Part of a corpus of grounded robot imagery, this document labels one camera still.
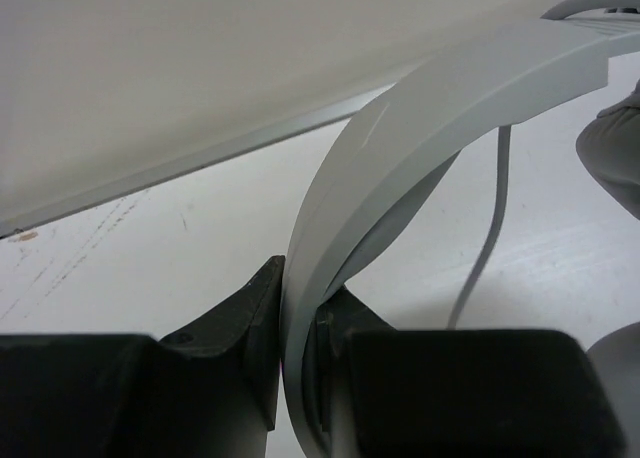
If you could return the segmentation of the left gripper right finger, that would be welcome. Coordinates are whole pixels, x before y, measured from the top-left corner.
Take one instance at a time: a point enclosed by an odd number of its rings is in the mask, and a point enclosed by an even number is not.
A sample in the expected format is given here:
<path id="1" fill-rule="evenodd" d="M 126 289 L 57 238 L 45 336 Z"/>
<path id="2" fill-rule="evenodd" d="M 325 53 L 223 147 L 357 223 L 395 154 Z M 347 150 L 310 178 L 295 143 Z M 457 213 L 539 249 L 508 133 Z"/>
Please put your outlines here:
<path id="1" fill-rule="evenodd" d="M 621 457 L 580 345 L 547 329 L 398 330 L 346 289 L 316 312 L 314 418 L 331 457 Z"/>

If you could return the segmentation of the grey white headphones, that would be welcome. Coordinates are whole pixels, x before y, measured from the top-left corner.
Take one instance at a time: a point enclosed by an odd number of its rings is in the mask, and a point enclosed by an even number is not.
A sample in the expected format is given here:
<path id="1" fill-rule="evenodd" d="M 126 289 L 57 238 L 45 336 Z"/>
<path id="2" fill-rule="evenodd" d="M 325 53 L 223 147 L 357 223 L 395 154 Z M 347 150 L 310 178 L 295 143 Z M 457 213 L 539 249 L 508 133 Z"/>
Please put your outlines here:
<path id="1" fill-rule="evenodd" d="M 508 24 L 433 53 L 352 117 L 306 193 L 283 277 L 285 395 L 307 456 L 327 453 L 303 386 L 318 307 L 405 229 L 454 154 L 605 87 L 609 59 L 638 49 L 630 15 Z"/>

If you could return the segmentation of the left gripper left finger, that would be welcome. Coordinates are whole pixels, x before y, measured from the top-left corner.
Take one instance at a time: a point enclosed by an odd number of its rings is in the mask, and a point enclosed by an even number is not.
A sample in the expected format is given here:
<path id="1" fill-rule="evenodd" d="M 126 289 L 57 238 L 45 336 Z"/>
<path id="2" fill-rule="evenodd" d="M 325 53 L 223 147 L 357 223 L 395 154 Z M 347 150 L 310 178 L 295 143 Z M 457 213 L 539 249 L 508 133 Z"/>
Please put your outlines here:
<path id="1" fill-rule="evenodd" d="M 5 457 L 262 457 L 275 427 L 285 260 L 191 323 L 1 339 Z"/>

